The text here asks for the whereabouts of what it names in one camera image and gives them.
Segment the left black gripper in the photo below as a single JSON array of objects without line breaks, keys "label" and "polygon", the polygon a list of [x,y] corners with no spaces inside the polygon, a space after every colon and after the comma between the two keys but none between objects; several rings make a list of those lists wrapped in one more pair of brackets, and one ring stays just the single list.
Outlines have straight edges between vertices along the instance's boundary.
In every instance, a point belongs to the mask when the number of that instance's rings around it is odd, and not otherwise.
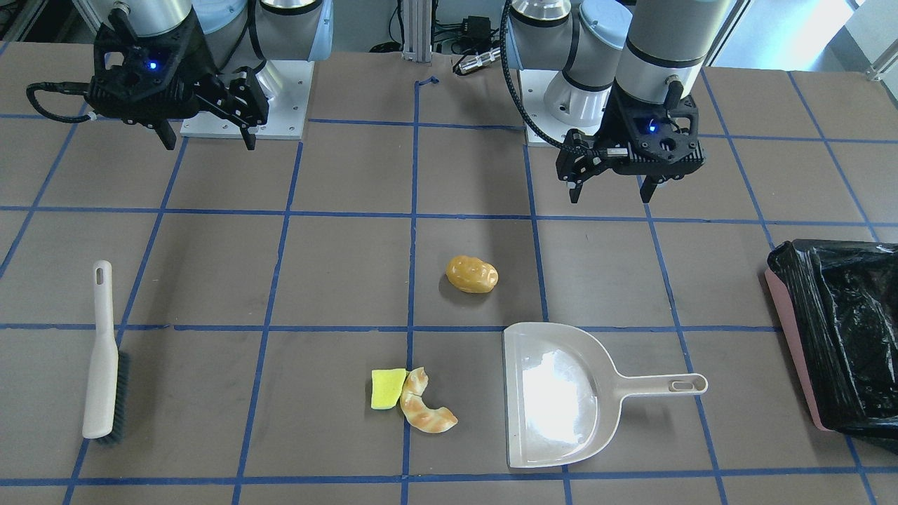
[{"label": "left black gripper", "polygon": [[626,148],[628,156],[613,157],[618,175],[642,175],[639,198],[648,204],[664,176],[686,176],[704,163],[698,138],[699,110],[686,95],[673,109],[642,102],[619,88],[610,90],[600,137],[580,129],[565,132],[556,159],[558,181],[568,187],[570,203],[577,204],[583,184],[609,168],[610,148]]}]

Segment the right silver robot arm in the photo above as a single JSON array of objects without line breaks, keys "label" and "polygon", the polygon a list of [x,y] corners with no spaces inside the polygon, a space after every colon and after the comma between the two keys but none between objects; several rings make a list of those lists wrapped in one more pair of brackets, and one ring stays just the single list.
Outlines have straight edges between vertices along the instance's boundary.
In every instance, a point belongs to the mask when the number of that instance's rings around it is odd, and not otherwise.
[{"label": "right silver robot arm", "polygon": [[183,137],[301,140],[330,1],[86,1],[97,28],[84,97],[167,149]]}]

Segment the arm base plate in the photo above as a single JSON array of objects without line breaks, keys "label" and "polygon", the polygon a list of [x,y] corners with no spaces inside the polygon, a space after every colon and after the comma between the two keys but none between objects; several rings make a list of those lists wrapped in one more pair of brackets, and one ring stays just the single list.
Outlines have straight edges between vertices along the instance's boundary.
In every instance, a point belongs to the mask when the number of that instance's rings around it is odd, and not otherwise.
[{"label": "arm base plate", "polygon": [[596,133],[603,119],[610,87],[583,90],[561,71],[524,69],[519,73],[522,103],[530,118],[553,140],[562,142],[571,128]]},{"label": "arm base plate", "polygon": [[[267,123],[256,129],[257,140],[296,140],[304,137],[315,63],[300,60],[270,60],[257,77],[269,103]],[[208,140],[240,140],[239,129],[209,112],[186,119],[183,137]]]}]

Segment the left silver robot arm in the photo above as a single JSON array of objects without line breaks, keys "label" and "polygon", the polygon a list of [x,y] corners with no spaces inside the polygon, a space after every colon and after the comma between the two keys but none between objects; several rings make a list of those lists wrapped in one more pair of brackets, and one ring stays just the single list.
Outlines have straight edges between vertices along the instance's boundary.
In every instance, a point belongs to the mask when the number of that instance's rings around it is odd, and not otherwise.
[{"label": "left silver robot arm", "polygon": [[[507,1],[500,64],[525,125],[558,150],[555,172],[577,203],[612,170],[643,179],[642,202],[706,162],[692,87],[727,14],[725,1]],[[553,73],[543,93],[560,140],[527,111],[511,71]]]}]

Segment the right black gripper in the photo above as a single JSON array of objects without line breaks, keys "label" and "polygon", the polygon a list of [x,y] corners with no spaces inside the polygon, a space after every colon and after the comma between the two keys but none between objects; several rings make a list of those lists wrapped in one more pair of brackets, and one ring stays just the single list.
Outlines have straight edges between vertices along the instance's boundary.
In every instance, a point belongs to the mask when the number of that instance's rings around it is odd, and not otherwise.
[{"label": "right black gripper", "polygon": [[196,20],[135,39],[103,25],[94,39],[93,57],[86,102],[100,115],[153,123],[161,144],[173,151],[177,135],[163,119],[189,119],[202,109],[234,124],[247,150],[255,150],[255,132],[269,119],[269,102],[257,73],[252,67],[238,67],[233,74],[214,76],[214,58]]}]

